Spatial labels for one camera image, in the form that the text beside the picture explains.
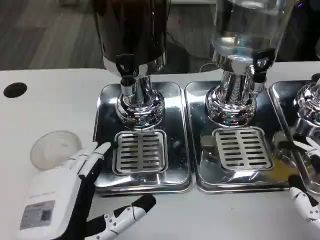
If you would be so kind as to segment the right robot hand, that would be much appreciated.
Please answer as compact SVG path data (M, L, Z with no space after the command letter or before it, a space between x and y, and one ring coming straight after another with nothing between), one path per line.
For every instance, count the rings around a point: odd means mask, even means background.
M320 145L312 138L306 137L306 143L294 140L293 147L303 150L310 159L316 174L320 173ZM302 218L314 230L320 230L320 196L311 193L305 187L302 178L296 174L288 178L290 197Z

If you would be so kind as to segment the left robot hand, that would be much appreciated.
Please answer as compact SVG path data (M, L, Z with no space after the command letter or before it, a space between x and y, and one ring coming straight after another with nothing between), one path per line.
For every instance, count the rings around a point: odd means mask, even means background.
M31 181L17 230L18 240L113 240L156 205L144 194L132 203L88 220L105 142L79 150L62 165L39 172Z

